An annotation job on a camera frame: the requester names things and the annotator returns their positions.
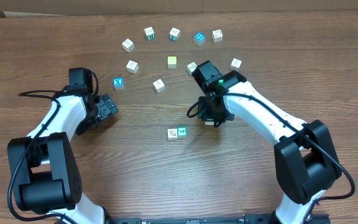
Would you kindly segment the green 7 wooden block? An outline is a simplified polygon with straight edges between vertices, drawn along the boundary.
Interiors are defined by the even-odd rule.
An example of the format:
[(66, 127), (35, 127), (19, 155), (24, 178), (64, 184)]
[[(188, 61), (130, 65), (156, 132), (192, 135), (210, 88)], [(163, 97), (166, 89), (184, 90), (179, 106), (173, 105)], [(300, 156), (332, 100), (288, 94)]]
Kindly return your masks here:
[(205, 125), (214, 126), (214, 121), (205, 121)]

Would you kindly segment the green 4 wooden block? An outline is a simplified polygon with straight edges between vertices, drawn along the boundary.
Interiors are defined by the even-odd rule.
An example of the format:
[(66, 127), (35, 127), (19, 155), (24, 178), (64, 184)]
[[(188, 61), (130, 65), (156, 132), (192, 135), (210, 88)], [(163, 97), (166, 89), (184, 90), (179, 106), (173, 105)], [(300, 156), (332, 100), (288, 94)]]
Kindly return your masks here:
[(186, 138), (188, 135), (187, 128), (185, 126), (177, 128), (178, 139)]

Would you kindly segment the leaf drawing wooden block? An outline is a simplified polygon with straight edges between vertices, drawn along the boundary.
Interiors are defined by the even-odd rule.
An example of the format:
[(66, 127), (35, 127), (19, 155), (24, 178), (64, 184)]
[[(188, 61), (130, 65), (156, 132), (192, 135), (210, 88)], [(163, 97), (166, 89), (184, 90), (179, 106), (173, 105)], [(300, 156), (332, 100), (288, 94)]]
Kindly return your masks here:
[(178, 133), (177, 133), (177, 129), (167, 129), (167, 138), (168, 140), (176, 140), (178, 139)]

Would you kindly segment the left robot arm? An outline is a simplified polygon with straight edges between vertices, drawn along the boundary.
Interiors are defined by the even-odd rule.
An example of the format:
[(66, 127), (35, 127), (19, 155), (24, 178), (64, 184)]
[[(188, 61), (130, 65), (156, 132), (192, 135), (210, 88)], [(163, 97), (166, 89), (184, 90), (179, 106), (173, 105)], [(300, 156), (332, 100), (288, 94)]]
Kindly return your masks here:
[(45, 98), (51, 108), (23, 138), (11, 139), (7, 155), (11, 179), (7, 206), (23, 222), (51, 217), (59, 223), (112, 223), (108, 211), (84, 193), (71, 139), (118, 112), (108, 94), (99, 95), (98, 79), (87, 68), (71, 68), (61, 90), (32, 90), (22, 97)]

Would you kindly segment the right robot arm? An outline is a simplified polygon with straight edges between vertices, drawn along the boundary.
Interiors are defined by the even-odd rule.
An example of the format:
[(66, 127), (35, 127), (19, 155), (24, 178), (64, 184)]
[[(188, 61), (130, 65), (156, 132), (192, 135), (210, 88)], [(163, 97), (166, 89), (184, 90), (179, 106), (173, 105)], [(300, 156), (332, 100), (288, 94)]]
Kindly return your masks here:
[(223, 75), (207, 60), (188, 71), (204, 93), (195, 104), (198, 119), (217, 128), (238, 116), (273, 146), (282, 201), (271, 215), (246, 215), (244, 221), (329, 223), (328, 215), (311, 212), (342, 173), (327, 126), (284, 112), (235, 70)]

